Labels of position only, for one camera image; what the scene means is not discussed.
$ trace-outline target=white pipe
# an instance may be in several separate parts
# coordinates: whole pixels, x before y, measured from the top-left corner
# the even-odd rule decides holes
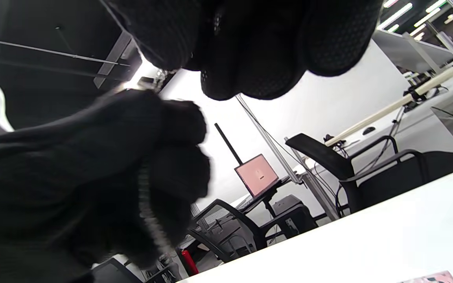
[[[450,79],[451,77],[453,77],[453,67],[448,68],[441,74],[433,77],[432,79],[429,80],[429,82],[427,82],[427,83],[423,84],[422,86],[420,86],[419,88],[417,88],[415,90],[415,92],[419,95],[422,95],[422,94],[428,92],[429,90],[431,90],[432,88],[434,88],[435,86],[438,86],[442,82]],[[335,143],[338,143],[340,140],[343,140],[350,134],[352,134],[356,131],[359,131],[360,129],[363,129],[364,127],[370,125],[371,123],[375,122],[376,120],[379,120],[380,118],[384,117],[385,115],[392,113],[392,111],[395,111],[396,109],[398,109],[398,108],[402,107],[403,105],[408,104],[409,102],[412,102],[412,101],[413,101],[413,98],[411,95],[405,95],[403,98],[399,99],[398,101],[394,102],[393,104],[390,104],[389,106],[381,109],[379,112],[371,115],[368,118],[365,118],[361,122],[350,127],[349,129],[343,131],[341,134],[339,134],[338,136],[335,136],[331,140],[326,141],[325,145],[331,146],[331,145],[334,145]]]

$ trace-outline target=black office chair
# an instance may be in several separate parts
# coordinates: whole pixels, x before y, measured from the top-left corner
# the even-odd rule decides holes
[[[313,221],[309,209],[298,204],[261,227],[258,227],[249,217],[216,199],[194,217],[194,224],[188,229],[190,236],[204,244],[221,261],[229,262],[267,247],[267,241],[273,236],[267,233],[275,226],[286,225],[286,220],[298,215],[305,219],[301,231],[289,233],[288,238],[298,233],[307,232],[318,227]]]
[[[351,160],[385,140],[391,141],[395,154],[380,162],[374,168],[356,175]],[[382,136],[365,148],[351,154],[349,158],[341,156],[330,147],[305,134],[298,134],[290,138],[286,141],[286,144],[309,156],[338,178],[347,194],[351,213],[453,173],[453,153],[420,153],[415,150],[398,152],[396,141],[391,136]],[[406,155],[413,155],[414,157],[402,161],[401,158]],[[392,167],[364,180],[359,185],[356,183],[359,179],[385,169],[394,162],[396,164]]]

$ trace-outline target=laptop screen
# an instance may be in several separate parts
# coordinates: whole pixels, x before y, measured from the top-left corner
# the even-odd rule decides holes
[[[235,168],[235,171],[253,197],[261,194],[279,180],[274,169],[262,154]]]

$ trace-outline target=fluorescent light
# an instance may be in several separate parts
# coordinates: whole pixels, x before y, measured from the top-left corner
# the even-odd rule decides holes
[[[438,12],[439,12],[440,10],[441,10],[440,8],[434,9],[431,13],[427,14],[424,18],[421,18],[420,21],[418,21],[417,23],[415,23],[414,27],[418,27],[418,26],[422,25],[422,24],[425,23],[427,20],[429,20],[430,18],[432,18],[435,14],[438,14]]]
[[[146,58],[141,56],[141,66],[137,69],[133,78],[124,84],[124,88],[138,88],[138,82],[142,77],[155,77],[158,69],[153,66]]]
[[[398,2],[398,0],[387,0],[387,1],[385,1],[385,3],[384,3],[384,8],[389,8],[389,7],[392,6],[392,4],[394,4],[394,3],[396,3],[396,2]]]
[[[387,31],[388,32],[395,32],[399,27],[400,26],[398,24],[395,24],[392,27],[390,27],[390,29],[388,29]]]
[[[438,0],[435,4],[429,6],[429,8],[426,9],[426,13],[431,13],[436,8],[438,8],[441,5],[445,4],[445,2],[446,2],[446,0]]]
[[[424,36],[424,33],[421,32],[421,33],[417,34],[417,36],[414,37],[414,39],[415,39],[415,40],[421,40],[423,36]]]
[[[445,24],[448,24],[448,23],[450,23],[451,21],[453,21],[453,14],[448,15],[447,19],[445,20]]]
[[[423,25],[419,26],[419,27],[416,28],[413,32],[410,32],[410,36],[414,36],[414,35],[417,34],[419,31],[423,30],[425,27],[426,27],[426,24],[423,24]]]
[[[412,3],[406,4],[403,8],[399,9],[396,13],[394,13],[392,16],[390,16],[387,20],[385,20],[383,23],[377,26],[378,30],[383,30],[385,27],[390,25],[392,22],[396,21],[397,18],[401,17],[404,13],[406,13],[408,10],[412,9],[413,5]]]

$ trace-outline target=ceiling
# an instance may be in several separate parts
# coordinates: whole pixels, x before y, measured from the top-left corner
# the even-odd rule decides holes
[[[399,11],[408,3],[412,3],[413,7],[398,18],[396,21],[392,22],[390,25],[385,27],[385,30],[388,30],[390,27],[398,24],[400,27],[395,32],[398,34],[403,34],[404,32],[412,32],[415,30],[414,24],[418,22],[421,18],[427,15],[426,9],[437,2],[437,0],[398,0],[394,5],[389,8],[384,8],[381,14],[380,22],[385,21],[387,18],[392,16],[396,11]]]
[[[0,41],[104,60],[120,33],[98,0],[0,0]],[[137,57],[120,60],[136,68],[116,66],[109,76],[129,80],[140,64]],[[88,75],[95,75],[101,66],[0,44],[0,87],[11,125],[30,127],[88,106],[119,83],[107,79],[97,89]]]

